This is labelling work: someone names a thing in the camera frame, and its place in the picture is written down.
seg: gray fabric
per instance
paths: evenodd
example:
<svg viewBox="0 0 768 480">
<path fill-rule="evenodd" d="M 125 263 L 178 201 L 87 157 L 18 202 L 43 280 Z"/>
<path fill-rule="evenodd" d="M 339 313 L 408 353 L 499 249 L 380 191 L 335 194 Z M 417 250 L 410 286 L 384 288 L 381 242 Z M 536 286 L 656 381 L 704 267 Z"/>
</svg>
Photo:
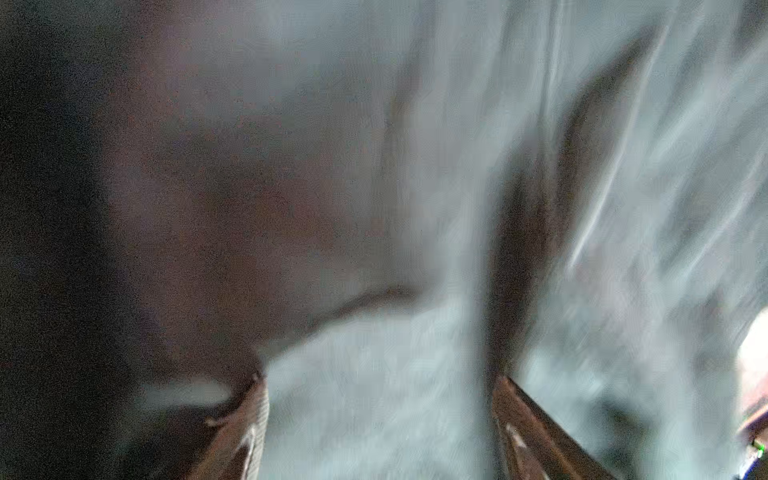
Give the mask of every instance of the gray fabric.
<svg viewBox="0 0 768 480">
<path fill-rule="evenodd" d="M 497 478 L 502 365 L 619 475 L 735 472 L 761 3 L 121 8 L 76 25 L 126 32 L 89 88 L 131 383 L 260 356 L 264 478 Z"/>
</svg>

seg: brown edge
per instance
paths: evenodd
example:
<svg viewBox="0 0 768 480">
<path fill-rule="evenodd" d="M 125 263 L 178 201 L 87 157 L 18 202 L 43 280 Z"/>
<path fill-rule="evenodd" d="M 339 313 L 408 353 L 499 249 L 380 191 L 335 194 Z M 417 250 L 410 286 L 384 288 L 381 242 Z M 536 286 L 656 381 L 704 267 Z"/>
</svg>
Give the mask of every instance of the brown edge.
<svg viewBox="0 0 768 480">
<path fill-rule="evenodd" d="M 506 425 L 512 425 L 551 480 L 614 480 L 530 397 L 504 376 L 499 376 L 496 381 L 491 410 L 498 422 L 499 435 L 506 435 Z M 508 439 L 502 441 L 508 445 Z M 517 468 L 515 460 L 508 457 L 508 468 L 513 472 Z"/>
</svg>

